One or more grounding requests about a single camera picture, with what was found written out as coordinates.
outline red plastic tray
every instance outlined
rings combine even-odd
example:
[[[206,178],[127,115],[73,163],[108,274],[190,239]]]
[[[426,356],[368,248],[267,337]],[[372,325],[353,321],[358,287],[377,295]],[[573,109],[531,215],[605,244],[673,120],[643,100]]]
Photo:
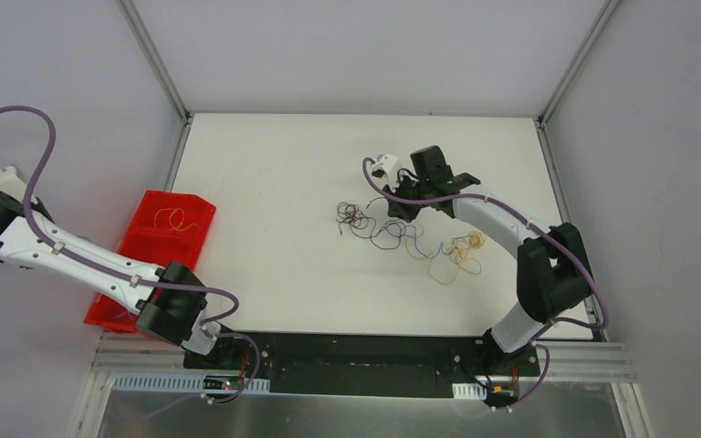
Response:
[[[200,196],[149,190],[117,253],[160,266],[176,261],[194,269],[215,212],[216,207]],[[137,331],[135,317],[101,293],[93,299],[84,322],[115,333]]]

